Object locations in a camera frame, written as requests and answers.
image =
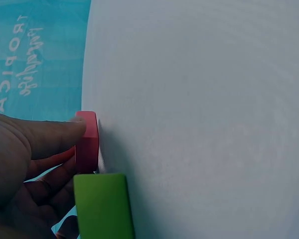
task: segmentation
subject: hand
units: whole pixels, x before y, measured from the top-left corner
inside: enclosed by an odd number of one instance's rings
[[[76,121],[0,115],[0,238],[77,238],[75,216],[68,217],[56,235],[51,230],[75,204],[72,147],[86,127],[82,119]],[[38,180],[24,182],[57,165]]]

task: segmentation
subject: green block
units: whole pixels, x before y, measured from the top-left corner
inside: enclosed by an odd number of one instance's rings
[[[80,174],[74,193],[81,239],[133,239],[124,174]]]

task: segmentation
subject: blue background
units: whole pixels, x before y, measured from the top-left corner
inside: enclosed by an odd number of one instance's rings
[[[11,89],[0,93],[0,99],[8,97],[4,114],[27,120],[68,120],[81,109],[82,69],[90,0],[0,0],[0,84],[9,80]],[[15,24],[25,23],[23,33],[13,33]],[[31,28],[43,28],[37,32],[44,44],[34,51],[37,65],[33,83],[37,88],[22,96],[18,89],[27,61]],[[15,52],[9,50],[9,42],[20,39]],[[5,66],[8,56],[17,56],[10,67]],[[13,71],[3,76],[3,71]]]

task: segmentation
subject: red block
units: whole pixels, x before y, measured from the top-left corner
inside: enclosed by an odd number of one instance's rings
[[[86,130],[83,137],[75,145],[75,164],[78,173],[93,173],[98,168],[99,131],[96,114],[93,111],[78,111],[86,121]]]

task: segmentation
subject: fingernail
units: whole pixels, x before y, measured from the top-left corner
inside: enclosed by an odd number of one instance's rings
[[[81,117],[81,116],[75,116],[75,117],[73,117],[72,119],[70,119],[69,121],[70,121],[70,122],[78,122],[78,123],[80,123],[80,122],[84,122],[85,120],[84,120],[84,118]]]

